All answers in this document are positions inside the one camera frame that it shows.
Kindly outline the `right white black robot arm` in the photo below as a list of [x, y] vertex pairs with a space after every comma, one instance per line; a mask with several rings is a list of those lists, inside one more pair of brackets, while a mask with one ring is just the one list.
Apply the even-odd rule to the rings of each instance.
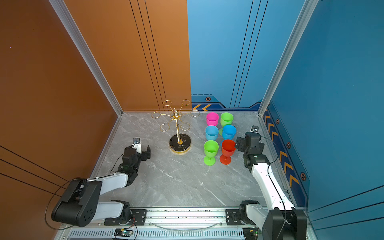
[[264, 240], [305, 240], [307, 238], [307, 216], [287, 198], [276, 180], [271, 165], [263, 154], [262, 136], [247, 132], [238, 137], [235, 147], [243, 153], [245, 167], [256, 179], [267, 204], [267, 209], [255, 201], [240, 204], [242, 221], [254, 223], [261, 229]]

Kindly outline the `green wine glass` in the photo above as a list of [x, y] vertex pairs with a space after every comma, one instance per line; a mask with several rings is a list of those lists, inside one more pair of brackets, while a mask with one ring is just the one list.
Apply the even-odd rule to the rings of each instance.
[[231, 113], [222, 113], [220, 116], [221, 128], [219, 129], [219, 134], [223, 135], [223, 128], [226, 125], [231, 125], [234, 120], [234, 116]]
[[215, 156], [217, 155], [219, 150], [219, 144], [216, 141], [209, 140], [206, 141], [204, 144], [204, 163], [207, 166], [212, 166], [215, 164]]

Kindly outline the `magenta wine glass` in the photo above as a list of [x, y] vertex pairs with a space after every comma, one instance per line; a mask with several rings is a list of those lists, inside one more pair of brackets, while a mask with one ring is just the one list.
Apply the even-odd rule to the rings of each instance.
[[217, 113], [208, 113], [206, 116], [206, 122], [208, 126], [217, 126], [219, 122], [219, 115]]

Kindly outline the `red wine glass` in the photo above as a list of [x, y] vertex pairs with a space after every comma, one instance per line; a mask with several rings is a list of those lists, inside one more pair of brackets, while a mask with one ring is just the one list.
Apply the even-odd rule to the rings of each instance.
[[222, 142], [222, 155], [220, 156], [220, 162], [223, 165], [229, 165], [232, 161], [231, 156], [235, 153], [235, 142], [233, 140], [224, 140]]

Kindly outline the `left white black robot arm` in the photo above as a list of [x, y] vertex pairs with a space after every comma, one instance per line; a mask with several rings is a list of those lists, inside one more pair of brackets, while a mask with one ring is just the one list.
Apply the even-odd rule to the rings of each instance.
[[121, 200], [100, 202], [108, 192], [130, 186], [138, 176], [141, 162], [151, 158], [151, 148], [139, 152], [137, 145], [125, 148], [116, 172], [91, 179], [73, 179], [53, 208], [51, 219], [70, 226], [85, 227], [93, 220], [111, 220], [120, 225], [134, 218], [130, 204]]

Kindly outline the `blue wine glass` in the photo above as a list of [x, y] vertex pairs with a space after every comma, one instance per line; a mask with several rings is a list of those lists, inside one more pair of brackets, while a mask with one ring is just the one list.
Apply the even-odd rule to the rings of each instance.
[[232, 140], [237, 133], [236, 127], [233, 125], [225, 125], [223, 127], [222, 136], [224, 140]]
[[205, 128], [207, 141], [216, 141], [219, 135], [219, 129], [216, 126], [207, 126]]

